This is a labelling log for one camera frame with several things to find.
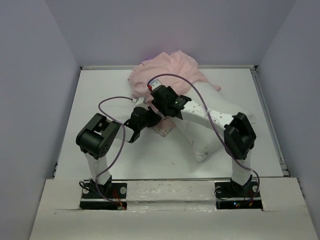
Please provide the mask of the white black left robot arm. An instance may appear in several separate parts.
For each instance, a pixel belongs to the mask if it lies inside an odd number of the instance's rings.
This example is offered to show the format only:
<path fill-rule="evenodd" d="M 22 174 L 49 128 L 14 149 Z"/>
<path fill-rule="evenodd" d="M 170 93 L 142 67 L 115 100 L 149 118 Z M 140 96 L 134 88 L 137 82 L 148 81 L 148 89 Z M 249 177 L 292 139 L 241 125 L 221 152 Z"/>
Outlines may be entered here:
<path fill-rule="evenodd" d="M 111 191 L 112 176 L 106 155 L 114 140 L 134 143 L 143 129 L 154 127 L 160 121 L 161 117 L 151 107 L 138 106 L 123 124 L 96 113 L 78 133 L 75 143 L 87 158 L 91 174 L 90 182 L 97 196 L 104 198 Z"/>

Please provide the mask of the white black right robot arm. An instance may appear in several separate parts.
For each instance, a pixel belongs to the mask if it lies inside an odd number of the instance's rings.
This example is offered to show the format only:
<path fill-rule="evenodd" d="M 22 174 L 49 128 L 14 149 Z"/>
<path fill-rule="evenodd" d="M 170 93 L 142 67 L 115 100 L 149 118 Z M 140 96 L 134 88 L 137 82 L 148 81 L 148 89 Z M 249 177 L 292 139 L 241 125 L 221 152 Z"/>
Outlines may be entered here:
<path fill-rule="evenodd" d="M 252 180 L 250 151 L 257 138 L 251 125 L 255 117 L 245 115 L 208 82 L 196 82 L 184 94 L 158 80 L 148 89 L 153 106 L 185 135 L 197 161 L 225 148 L 232 159 L 230 190 L 235 196 L 246 193 Z"/>

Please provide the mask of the pink printed pillowcase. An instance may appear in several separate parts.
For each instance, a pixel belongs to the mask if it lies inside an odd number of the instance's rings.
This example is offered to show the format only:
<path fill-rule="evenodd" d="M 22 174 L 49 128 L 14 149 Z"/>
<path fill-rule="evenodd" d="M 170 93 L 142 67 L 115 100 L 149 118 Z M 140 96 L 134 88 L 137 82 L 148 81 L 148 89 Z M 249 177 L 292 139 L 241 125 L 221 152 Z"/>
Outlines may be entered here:
<path fill-rule="evenodd" d="M 128 77 L 134 98 L 145 98 L 148 105 L 151 104 L 151 96 L 147 83 L 150 79 L 161 74 L 174 74 L 187 79 L 191 83 L 208 83 L 208 79 L 198 69 L 198 63 L 191 56 L 178 50 L 172 54 L 160 53 L 154 58 L 148 58 L 134 67 Z M 184 80 L 173 76 L 161 76 L 159 81 L 170 86 L 178 95 L 185 95 L 191 89 L 191 86 Z M 173 121 L 162 120 L 153 129 L 162 137 L 166 137 L 175 127 Z"/>

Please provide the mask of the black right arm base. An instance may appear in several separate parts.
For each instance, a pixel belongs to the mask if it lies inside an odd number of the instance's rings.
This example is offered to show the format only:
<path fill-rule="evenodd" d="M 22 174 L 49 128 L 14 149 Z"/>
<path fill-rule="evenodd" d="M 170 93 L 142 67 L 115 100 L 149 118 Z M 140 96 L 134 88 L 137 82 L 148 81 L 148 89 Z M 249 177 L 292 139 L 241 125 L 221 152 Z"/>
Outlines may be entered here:
<path fill-rule="evenodd" d="M 214 183 L 215 207 L 217 210 L 263 209 L 258 181 L 252 180 L 241 186 L 234 181 Z"/>

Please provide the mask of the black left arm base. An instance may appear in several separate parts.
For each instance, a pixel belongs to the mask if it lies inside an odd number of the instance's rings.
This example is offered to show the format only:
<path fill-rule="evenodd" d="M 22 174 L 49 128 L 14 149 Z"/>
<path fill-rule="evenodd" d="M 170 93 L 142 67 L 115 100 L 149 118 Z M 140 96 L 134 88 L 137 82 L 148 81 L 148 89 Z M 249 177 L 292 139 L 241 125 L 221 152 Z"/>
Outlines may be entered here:
<path fill-rule="evenodd" d="M 124 211 L 127 209 L 128 184 L 123 181 L 108 181 L 96 184 L 92 179 L 82 180 L 79 207 L 82 210 Z"/>

